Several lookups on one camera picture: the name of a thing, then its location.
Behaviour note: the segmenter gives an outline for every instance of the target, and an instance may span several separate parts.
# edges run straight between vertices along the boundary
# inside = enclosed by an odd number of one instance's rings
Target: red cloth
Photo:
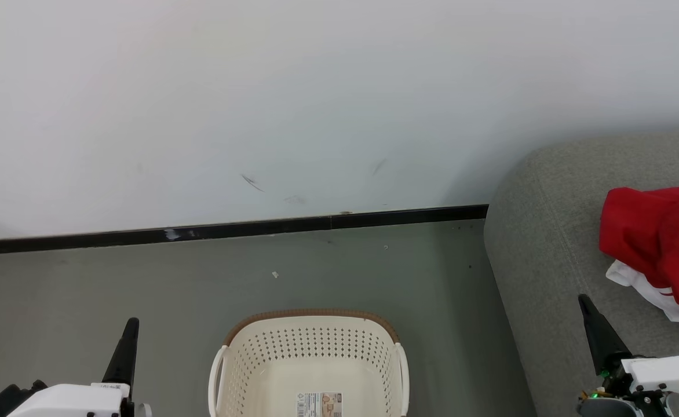
[[[679,304],[679,187],[615,188],[602,207],[600,250],[673,290]]]

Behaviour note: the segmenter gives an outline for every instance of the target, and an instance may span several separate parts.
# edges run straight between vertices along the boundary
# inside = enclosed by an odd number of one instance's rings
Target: black baseboard
[[[6,239],[0,240],[0,254],[183,242],[186,240],[220,239],[222,237],[275,235],[278,233],[350,229],[353,227],[371,227],[375,225],[483,219],[486,217],[487,209],[488,205],[425,208],[421,210],[380,211],[376,213],[339,214],[336,216],[303,217],[276,221],[241,222],[241,224],[193,225],[172,229],[128,230],[89,235]]]

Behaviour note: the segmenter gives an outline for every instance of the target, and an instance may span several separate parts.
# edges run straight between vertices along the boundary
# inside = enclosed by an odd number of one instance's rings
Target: laundry basket
[[[227,335],[208,381],[211,417],[402,417],[408,404],[396,332],[352,310],[249,317]]]

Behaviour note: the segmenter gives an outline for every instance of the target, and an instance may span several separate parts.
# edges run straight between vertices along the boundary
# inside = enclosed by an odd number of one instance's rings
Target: floor
[[[98,382],[136,316],[135,400],[205,417],[210,365],[234,324],[337,307],[399,333],[410,417],[534,417],[482,235],[483,221],[454,221],[1,254],[0,391]]]

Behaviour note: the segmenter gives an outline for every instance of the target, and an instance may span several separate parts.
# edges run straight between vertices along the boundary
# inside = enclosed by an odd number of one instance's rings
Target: gray fabric
[[[540,417],[575,415],[595,377],[577,295],[636,354],[679,354],[679,324],[605,277],[597,242],[611,188],[679,185],[679,133],[583,140],[536,151],[491,202],[485,244]]]

